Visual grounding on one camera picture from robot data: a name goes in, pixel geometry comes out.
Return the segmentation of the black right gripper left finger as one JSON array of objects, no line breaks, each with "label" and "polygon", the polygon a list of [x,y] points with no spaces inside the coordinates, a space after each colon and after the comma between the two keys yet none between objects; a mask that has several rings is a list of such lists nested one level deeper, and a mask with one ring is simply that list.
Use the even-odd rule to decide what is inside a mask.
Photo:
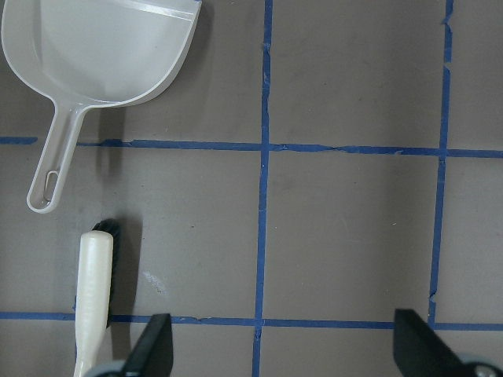
[{"label": "black right gripper left finger", "polygon": [[174,365],[171,315],[153,315],[122,367],[122,376],[168,377]]}]

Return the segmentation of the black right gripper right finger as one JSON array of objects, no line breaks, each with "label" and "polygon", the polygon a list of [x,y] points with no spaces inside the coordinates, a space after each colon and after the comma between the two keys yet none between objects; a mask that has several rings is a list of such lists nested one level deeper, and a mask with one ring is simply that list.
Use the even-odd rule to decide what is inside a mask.
[{"label": "black right gripper right finger", "polygon": [[395,310],[393,358],[402,376],[467,376],[459,357],[412,309]]}]

